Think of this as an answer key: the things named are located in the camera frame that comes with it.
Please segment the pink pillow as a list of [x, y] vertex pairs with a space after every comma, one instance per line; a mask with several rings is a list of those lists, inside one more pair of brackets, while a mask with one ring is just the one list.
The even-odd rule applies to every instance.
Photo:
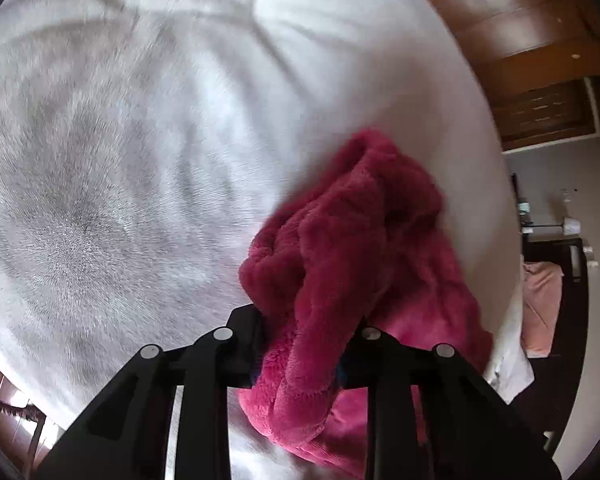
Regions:
[[529, 359], [550, 355], [562, 301], [562, 268], [552, 262], [525, 262], [521, 344]]

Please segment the white bed blanket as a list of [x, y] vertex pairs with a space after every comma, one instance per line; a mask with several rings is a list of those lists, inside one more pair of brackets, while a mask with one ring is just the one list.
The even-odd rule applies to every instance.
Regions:
[[427, 0], [0, 0], [0, 370], [67, 428], [143, 344], [246, 302], [265, 219], [368, 126], [442, 192], [512, 400], [532, 382], [513, 192]]

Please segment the magenta fleece pants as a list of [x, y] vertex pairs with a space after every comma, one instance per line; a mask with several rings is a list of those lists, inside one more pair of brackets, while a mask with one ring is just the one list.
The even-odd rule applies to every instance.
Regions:
[[336, 382], [362, 321], [410, 347], [452, 344], [477, 370], [486, 367], [492, 336], [440, 228], [442, 209], [425, 169], [366, 130], [314, 188], [268, 218], [239, 270], [268, 334], [258, 381], [238, 394], [260, 434], [362, 477], [366, 392]]

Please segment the wooden bed frame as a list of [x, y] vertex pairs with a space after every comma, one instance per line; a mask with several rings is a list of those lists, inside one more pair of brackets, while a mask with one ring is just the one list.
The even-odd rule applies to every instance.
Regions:
[[30, 479], [43, 443], [46, 416], [28, 399], [14, 403], [19, 393], [0, 372], [0, 451], [8, 466]]

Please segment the dark wooden headboard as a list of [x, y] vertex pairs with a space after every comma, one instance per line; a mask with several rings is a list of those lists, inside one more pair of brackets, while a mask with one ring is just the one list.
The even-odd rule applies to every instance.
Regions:
[[588, 266], [582, 240], [524, 240], [525, 262], [552, 262], [562, 268], [562, 301], [550, 355], [528, 359], [533, 382], [510, 406], [541, 441], [556, 451], [580, 385], [588, 338]]

